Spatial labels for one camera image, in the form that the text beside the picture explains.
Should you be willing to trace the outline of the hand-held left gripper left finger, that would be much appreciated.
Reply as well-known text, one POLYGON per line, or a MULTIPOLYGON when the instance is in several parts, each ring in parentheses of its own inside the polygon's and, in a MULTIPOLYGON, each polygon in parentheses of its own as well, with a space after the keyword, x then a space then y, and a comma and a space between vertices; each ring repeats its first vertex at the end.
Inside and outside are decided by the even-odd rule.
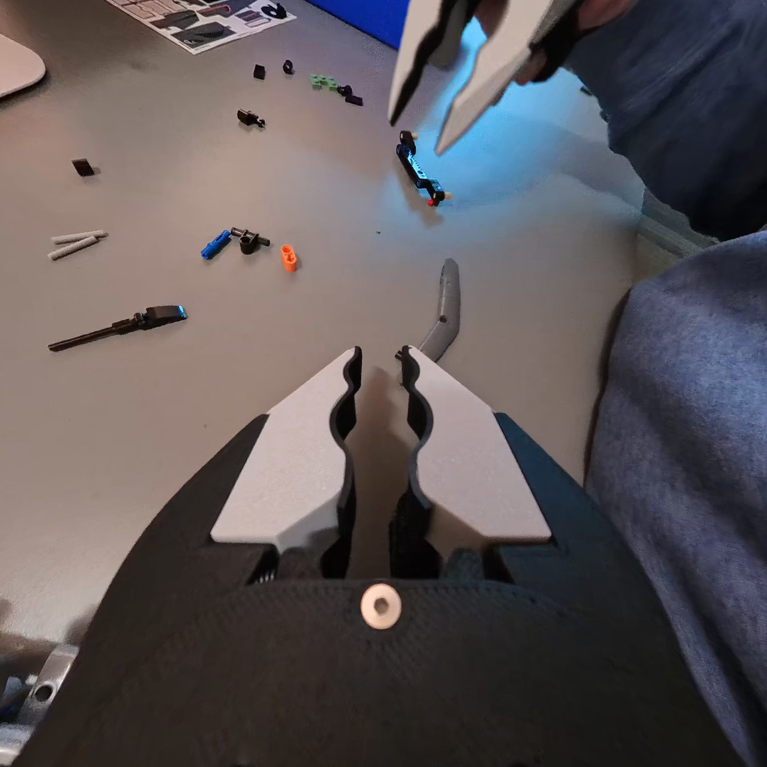
POLYGON ((356 425, 360 347, 271 408, 210 535, 218 543, 302 549, 324 577, 348 572, 356 517, 346 438, 356 425))

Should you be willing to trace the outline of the person's right hand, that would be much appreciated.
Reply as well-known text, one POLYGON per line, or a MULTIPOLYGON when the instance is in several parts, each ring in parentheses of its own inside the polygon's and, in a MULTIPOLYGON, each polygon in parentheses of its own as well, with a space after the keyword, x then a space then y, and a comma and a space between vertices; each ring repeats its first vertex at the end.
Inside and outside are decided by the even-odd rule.
POLYGON ((508 1, 485 0, 476 6, 474 17, 478 21, 484 35, 490 38, 503 20, 508 1))

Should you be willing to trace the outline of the white rounded pad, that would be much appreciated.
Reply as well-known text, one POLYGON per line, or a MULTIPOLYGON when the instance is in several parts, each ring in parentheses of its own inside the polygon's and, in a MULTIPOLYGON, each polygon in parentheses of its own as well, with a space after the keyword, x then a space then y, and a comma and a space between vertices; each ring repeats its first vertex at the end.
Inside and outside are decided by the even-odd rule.
POLYGON ((1 34, 1 99, 37 85, 46 74, 47 68, 38 54, 1 34))

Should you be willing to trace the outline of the blue storage bin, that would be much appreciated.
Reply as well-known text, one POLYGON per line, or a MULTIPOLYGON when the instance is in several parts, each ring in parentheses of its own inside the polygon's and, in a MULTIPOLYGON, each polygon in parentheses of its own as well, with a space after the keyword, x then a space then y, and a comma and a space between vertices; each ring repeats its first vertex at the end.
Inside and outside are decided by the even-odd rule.
POLYGON ((409 1, 309 1, 312 5, 397 50, 409 1))

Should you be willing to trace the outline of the person's right forearm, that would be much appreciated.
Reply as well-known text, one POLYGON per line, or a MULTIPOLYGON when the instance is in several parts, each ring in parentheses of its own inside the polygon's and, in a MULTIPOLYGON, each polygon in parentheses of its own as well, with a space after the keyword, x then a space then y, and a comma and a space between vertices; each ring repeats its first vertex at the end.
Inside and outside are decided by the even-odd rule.
POLYGON ((725 241, 765 225, 765 2, 635 2, 568 64, 611 150, 693 229, 725 241))

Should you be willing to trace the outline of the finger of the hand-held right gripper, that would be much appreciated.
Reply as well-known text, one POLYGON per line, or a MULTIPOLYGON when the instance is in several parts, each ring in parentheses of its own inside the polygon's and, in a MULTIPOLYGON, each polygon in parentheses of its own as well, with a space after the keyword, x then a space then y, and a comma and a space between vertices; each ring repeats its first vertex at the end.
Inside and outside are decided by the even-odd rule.
POLYGON ((446 113, 435 153, 443 155, 503 94, 544 36, 564 20, 569 1, 509 1, 498 27, 475 55, 465 84, 446 113))
POLYGON ((411 1, 389 91, 387 119, 399 120, 419 86, 428 60, 446 42, 456 1, 411 1))

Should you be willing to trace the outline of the sticker sheet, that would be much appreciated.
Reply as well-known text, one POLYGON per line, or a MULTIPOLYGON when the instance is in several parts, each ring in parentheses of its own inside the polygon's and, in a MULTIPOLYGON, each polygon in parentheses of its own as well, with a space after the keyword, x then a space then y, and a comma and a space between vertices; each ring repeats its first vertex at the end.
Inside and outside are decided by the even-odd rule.
POLYGON ((110 1, 109 4, 191 54, 207 52, 296 19, 281 2, 110 1))

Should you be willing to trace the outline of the grey curved lego panel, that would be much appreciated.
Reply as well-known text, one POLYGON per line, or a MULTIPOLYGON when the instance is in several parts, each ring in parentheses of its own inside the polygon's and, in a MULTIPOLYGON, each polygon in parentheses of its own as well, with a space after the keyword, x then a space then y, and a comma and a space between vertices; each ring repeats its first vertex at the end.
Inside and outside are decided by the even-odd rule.
POLYGON ((447 258, 439 276, 437 318, 418 346, 419 351, 433 362, 439 362, 459 334, 460 318, 459 266, 454 259, 447 258))

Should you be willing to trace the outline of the black lego axle with lever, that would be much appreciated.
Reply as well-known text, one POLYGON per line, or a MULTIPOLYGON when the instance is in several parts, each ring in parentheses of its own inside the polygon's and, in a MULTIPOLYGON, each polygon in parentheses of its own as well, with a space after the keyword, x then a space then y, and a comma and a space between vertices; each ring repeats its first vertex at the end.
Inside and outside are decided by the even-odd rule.
POLYGON ((116 321, 109 327, 49 344, 48 350, 60 352, 97 340, 130 334, 135 331, 148 331, 185 320, 187 320, 187 312, 180 304, 146 308, 144 312, 136 312, 132 317, 116 321))

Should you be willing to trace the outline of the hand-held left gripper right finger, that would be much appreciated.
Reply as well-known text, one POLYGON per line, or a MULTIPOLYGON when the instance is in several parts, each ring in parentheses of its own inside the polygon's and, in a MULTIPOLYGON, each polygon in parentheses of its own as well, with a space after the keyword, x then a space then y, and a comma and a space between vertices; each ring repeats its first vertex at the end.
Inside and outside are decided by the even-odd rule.
POLYGON ((420 350, 399 354, 418 443, 409 487, 442 559, 457 549, 545 544, 551 529, 493 409, 420 350))

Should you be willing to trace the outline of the lego car chassis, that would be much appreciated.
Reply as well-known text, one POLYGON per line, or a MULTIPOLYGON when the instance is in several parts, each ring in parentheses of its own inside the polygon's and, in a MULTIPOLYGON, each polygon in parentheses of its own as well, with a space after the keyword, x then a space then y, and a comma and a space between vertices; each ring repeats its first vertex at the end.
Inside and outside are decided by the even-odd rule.
POLYGON ((45 718, 80 647, 59 644, 37 674, 2 672, 1 765, 11 765, 45 718))

